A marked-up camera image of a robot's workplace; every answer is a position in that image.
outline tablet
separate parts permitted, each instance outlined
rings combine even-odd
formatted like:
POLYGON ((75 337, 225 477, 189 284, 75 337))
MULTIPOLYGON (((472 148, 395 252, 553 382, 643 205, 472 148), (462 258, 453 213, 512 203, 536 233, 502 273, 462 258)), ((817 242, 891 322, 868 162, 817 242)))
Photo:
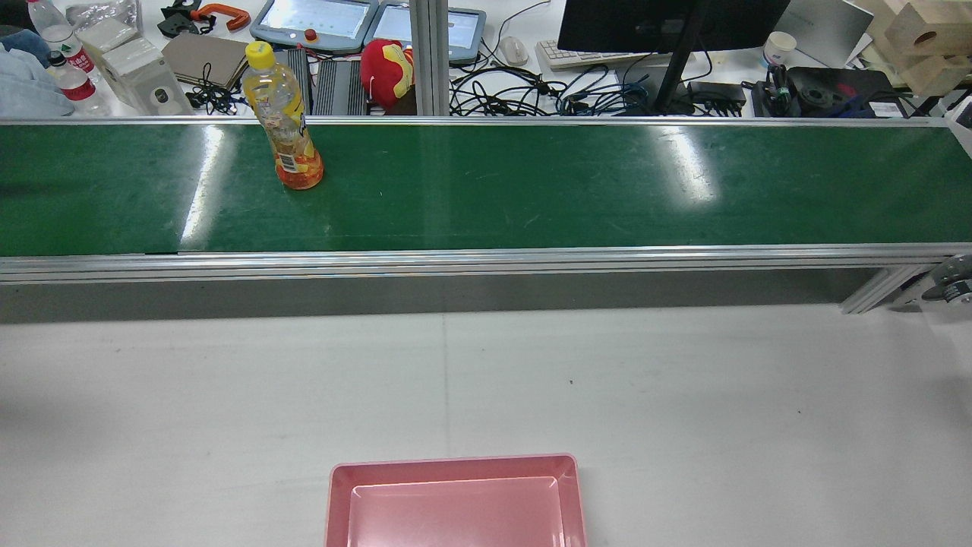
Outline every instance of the tablet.
POLYGON ((271 44, 355 54, 377 13, 378 0, 268 0, 250 34, 271 44), (313 42, 304 37, 309 28, 317 33, 313 42))
MULTIPOLYGON (((449 62, 469 64, 476 60, 479 40, 486 26, 486 13, 478 10, 449 10, 449 62)), ((364 37, 367 44, 374 39, 398 40, 404 46, 412 43, 411 15, 408 5, 398 2, 382 4, 371 28, 364 37)))

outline pink tray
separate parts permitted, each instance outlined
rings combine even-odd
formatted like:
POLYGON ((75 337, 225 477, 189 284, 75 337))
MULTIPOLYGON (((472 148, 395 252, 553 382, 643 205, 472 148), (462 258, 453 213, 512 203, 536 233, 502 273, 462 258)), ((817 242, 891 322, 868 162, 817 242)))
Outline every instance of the pink tray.
POLYGON ((586 547, 570 455, 353 463, 330 474, 326 547, 586 547))

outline paper cup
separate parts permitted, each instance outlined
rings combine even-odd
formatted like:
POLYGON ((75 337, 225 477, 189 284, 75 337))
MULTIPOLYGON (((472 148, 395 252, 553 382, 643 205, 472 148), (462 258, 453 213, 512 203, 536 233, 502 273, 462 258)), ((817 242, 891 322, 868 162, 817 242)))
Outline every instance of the paper cup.
POLYGON ((785 32, 772 32, 763 46, 763 60, 774 66, 786 64, 786 58, 795 49, 796 38, 785 32))

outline red stuffed toy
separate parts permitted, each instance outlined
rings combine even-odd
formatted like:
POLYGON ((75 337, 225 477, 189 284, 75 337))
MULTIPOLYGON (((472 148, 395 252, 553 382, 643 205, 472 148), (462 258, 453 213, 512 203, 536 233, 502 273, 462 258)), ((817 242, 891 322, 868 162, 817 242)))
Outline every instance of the red stuffed toy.
POLYGON ((373 40, 362 52, 362 86, 385 110, 399 102, 415 84, 412 49, 398 40, 373 40))

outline red bottle label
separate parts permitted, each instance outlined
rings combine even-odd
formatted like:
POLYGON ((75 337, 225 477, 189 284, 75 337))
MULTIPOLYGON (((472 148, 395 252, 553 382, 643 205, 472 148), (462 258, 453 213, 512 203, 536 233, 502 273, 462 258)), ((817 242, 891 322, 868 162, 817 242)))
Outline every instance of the red bottle label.
POLYGON ((62 90, 64 91, 64 96, 71 100, 85 100, 86 98, 94 95, 94 84, 91 80, 85 80, 85 82, 72 90, 62 90))
POLYGON ((87 56, 85 48, 81 48, 74 56, 67 57, 67 61, 76 68, 80 68, 85 72, 90 72, 94 68, 94 63, 91 62, 91 57, 87 56))

